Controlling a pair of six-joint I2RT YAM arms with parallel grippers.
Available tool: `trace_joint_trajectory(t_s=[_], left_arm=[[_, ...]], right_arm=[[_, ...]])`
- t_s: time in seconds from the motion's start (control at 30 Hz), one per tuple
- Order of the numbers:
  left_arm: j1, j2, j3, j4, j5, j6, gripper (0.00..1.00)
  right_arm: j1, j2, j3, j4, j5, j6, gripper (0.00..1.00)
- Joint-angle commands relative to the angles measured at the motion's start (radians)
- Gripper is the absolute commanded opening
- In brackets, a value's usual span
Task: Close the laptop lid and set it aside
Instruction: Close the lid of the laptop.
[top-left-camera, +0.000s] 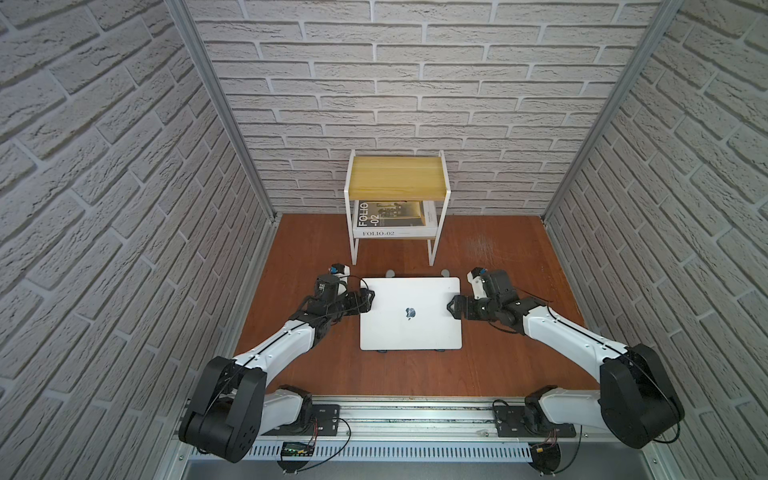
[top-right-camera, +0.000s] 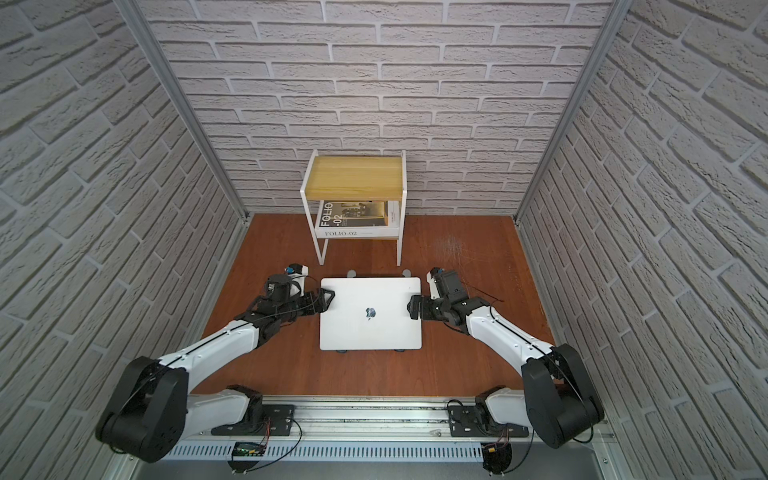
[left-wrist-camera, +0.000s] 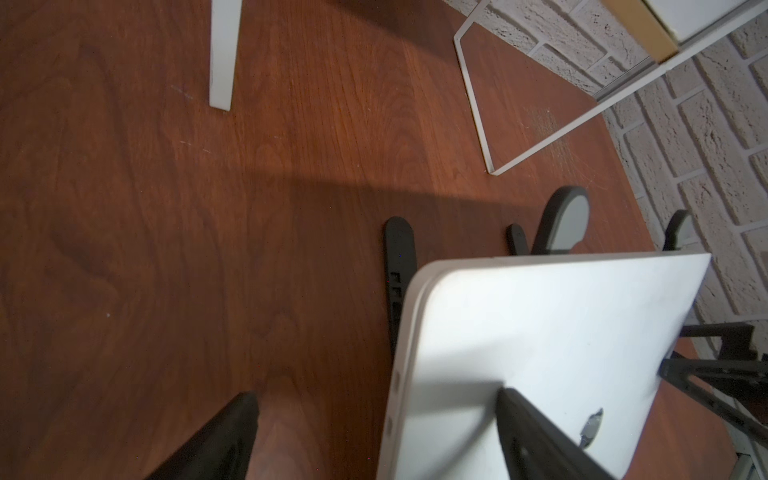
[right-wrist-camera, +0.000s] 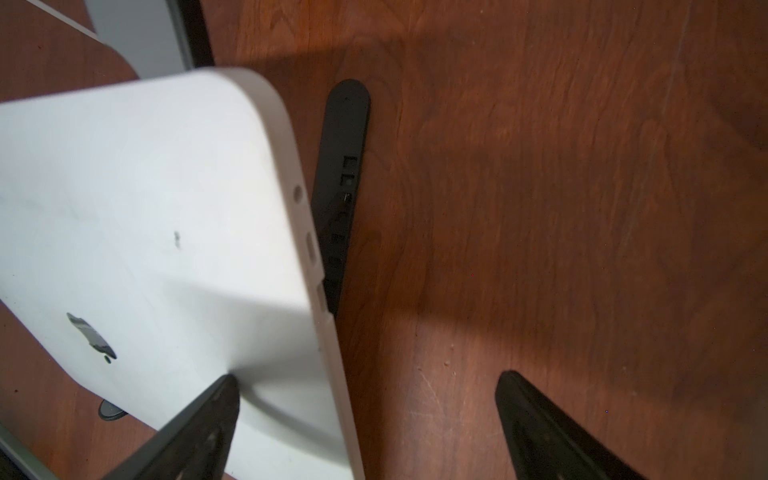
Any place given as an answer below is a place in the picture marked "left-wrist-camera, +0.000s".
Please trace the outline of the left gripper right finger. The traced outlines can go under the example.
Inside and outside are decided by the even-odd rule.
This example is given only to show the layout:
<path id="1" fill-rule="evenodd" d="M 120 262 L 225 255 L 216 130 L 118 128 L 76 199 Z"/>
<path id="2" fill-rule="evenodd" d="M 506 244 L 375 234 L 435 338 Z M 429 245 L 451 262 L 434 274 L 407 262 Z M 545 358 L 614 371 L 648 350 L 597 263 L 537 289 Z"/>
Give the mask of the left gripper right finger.
<path id="1" fill-rule="evenodd" d="M 611 477 L 517 390 L 498 391 L 495 416 L 511 479 Z"/>

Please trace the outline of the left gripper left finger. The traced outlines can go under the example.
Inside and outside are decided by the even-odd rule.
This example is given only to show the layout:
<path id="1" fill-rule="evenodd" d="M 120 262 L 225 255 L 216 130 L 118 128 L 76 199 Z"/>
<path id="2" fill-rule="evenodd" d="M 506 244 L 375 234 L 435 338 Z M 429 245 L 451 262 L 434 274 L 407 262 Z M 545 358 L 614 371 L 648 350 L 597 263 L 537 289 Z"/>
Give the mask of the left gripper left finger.
<path id="1" fill-rule="evenodd" d="M 245 479 L 258 418 L 255 393 L 239 393 L 147 479 Z"/>

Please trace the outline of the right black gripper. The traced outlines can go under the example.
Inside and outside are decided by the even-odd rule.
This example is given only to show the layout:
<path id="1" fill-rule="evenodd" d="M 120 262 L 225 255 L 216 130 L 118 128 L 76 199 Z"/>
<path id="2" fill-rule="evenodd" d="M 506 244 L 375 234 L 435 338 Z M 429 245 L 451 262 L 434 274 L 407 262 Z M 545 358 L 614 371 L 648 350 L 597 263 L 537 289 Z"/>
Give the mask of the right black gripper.
<path id="1" fill-rule="evenodd" d="M 701 404 L 749 439 L 767 445 L 767 357 L 751 348 L 754 327 L 747 323 L 688 325 L 686 338 L 718 337 L 713 360 L 688 359 L 672 352 L 659 377 Z"/>

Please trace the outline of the silver laptop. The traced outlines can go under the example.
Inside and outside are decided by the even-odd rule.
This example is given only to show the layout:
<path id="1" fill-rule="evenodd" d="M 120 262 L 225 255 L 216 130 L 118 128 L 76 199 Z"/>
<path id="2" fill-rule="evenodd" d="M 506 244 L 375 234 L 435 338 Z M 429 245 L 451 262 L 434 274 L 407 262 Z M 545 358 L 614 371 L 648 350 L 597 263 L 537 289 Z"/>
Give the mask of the silver laptop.
<path id="1" fill-rule="evenodd" d="M 378 477 L 504 478 L 504 388 L 624 477 L 710 261 L 678 251 L 422 267 L 404 297 Z"/>

